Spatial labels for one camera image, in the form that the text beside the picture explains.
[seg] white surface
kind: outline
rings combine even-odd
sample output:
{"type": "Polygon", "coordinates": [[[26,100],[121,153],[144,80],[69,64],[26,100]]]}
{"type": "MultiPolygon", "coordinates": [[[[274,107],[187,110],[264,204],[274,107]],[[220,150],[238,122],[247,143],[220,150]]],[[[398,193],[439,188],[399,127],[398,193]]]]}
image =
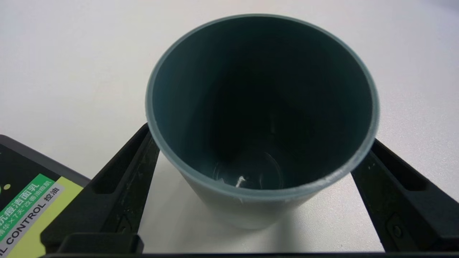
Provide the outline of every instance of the white surface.
{"type": "MultiPolygon", "coordinates": [[[[93,177],[145,123],[154,64],[181,35],[240,13],[319,25],[368,66],[389,148],[459,200],[459,6],[433,1],[0,1],[0,133],[93,177]]],[[[145,252],[379,251],[350,176],[262,231],[214,220],[160,156],[145,252]]]]}

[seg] dark green cup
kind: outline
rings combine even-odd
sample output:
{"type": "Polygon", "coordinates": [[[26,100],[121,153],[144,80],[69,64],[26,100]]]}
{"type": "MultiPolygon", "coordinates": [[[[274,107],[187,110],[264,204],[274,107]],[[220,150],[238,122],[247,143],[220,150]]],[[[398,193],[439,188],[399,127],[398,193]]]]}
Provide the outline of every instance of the dark green cup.
{"type": "Polygon", "coordinates": [[[241,15],[167,50],[146,113],[156,143],[207,206],[260,228],[352,171],[373,143],[379,109],[365,65],[338,38],[293,18],[241,15]]]}

